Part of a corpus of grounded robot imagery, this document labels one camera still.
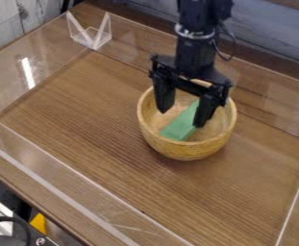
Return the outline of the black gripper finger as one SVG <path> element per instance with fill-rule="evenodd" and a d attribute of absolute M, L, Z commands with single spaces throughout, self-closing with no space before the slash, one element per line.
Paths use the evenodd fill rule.
<path fill-rule="evenodd" d="M 154 105 L 157 110 L 164 113 L 174 104 L 176 89 L 168 80 L 160 77 L 152 79 Z"/>
<path fill-rule="evenodd" d="M 201 128 L 205 122 L 211 119 L 216 109 L 215 97 L 209 94 L 203 94 L 199 99 L 192 125 Z"/>

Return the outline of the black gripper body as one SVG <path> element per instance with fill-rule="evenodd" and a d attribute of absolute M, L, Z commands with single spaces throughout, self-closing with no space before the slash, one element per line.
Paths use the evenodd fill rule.
<path fill-rule="evenodd" d="M 216 44 L 217 31 L 197 37 L 179 34 L 174 55 L 150 56 L 149 78 L 168 80 L 176 90 L 196 97 L 212 95 L 216 105 L 223 106 L 232 83 L 215 67 L 215 58 L 220 55 Z"/>

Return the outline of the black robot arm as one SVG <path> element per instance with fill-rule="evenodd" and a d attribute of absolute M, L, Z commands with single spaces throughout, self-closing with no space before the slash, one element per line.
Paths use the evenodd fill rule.
<path fill-rule="evenodd" d="M 149 78 L 157 110 L 174 105 L 176 90 L 199 98 L 192 126 L 201 128 L 227 103 L 231 80 L 216 70 L 219 31 L 231 17 L 232 0 L 177 0 L 174 56 L 152 55 Z"/>

